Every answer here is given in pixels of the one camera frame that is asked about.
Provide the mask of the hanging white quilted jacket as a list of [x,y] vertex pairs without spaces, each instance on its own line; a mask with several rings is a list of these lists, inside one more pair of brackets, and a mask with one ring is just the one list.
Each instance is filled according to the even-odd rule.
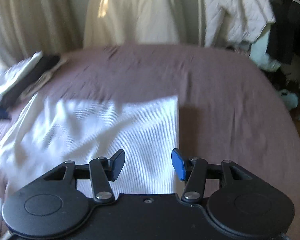
[[252,44],[275,23],[269,0],[203,0],[206,47]]

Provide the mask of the folded white top garment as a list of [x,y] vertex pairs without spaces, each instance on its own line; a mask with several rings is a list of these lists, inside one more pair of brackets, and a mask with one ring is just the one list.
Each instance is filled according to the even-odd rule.
[[38,51],[32,57],[20,61],[7,71],[0,73],[0,97],[4,96],[8,90],[13,88],[27,74],[30,74],[43,56],[44,53]]

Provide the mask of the mauve bed sheet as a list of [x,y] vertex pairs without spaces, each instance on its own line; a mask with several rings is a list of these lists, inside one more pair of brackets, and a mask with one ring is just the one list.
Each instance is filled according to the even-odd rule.
[[[185,45],[83,49],[35,95],[140,103],[177,96],[183,157],[207,161],[201,201],[120,193],[95,202],[89,163],[67,160],[0,201],[0,239],[300,239],[300,139],[245,56]],[[0,121],[0,142],[30,99]]]

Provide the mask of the folded cream bottom garment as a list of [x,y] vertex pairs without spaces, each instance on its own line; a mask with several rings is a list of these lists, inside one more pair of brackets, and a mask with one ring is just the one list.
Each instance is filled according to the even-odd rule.
[[67,58],[61,58],[59,60],[59,62],[52,67],[50,70],[47,70],[46,72],[44,72],[40,78],[30,84],[19,96],[18,101],[23,101],[27,98],[32,97],[34,94],[36,94],[44,85],[46,85],[53,77],[53,75],[55,74],[55,72],[65,63],[67,63],[68,59]]

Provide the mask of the white waffle pajama top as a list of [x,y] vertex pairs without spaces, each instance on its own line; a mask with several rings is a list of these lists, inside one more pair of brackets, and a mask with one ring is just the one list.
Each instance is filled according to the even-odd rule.
[[35,95],[0,142],[0,201],[64,161],[87,164],[119,149],[125,164],[115,195],[175,193],[178,113],[175,95],[140,103]]

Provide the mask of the beige curtain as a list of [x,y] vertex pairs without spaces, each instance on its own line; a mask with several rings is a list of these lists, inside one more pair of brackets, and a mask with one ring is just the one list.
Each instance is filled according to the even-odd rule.
[[0,0],[0,63],[124,43],[186,41],[181,0]]

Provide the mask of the mint green hanging garment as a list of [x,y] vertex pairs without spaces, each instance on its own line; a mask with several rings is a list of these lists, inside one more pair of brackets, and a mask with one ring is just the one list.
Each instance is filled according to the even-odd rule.
[[275,72],[282,66],[282,63],[272,59],[267,53],[270,29],[271,24],[268,23],[258,39],[251,45],[249,58],[261,70]]

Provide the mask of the hanging black garment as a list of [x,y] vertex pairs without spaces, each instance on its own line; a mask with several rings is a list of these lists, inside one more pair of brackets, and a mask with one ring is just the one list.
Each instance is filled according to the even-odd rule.
[[278,0],[272,6],[276,22],[270,28],[266,53],[290,64],[300,47],[300,0]]

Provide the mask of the folded dark grey garment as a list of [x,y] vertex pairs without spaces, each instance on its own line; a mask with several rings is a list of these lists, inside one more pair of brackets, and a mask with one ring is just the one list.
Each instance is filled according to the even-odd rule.
[[36,82],[40,76],[54,67],[60,60],[59,55],[45,55],[35,66],[34,70],[21,79],[13,88],[0,97],[0,120],[10,120],[8,109],[18,100],[21,93],[32,83]]

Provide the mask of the white clothes rack pole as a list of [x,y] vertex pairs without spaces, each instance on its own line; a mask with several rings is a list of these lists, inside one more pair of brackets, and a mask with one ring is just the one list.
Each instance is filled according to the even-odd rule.
[[198,2],[198,46],[204,46],[205,27],[204,27],[204,0],[197,0]]

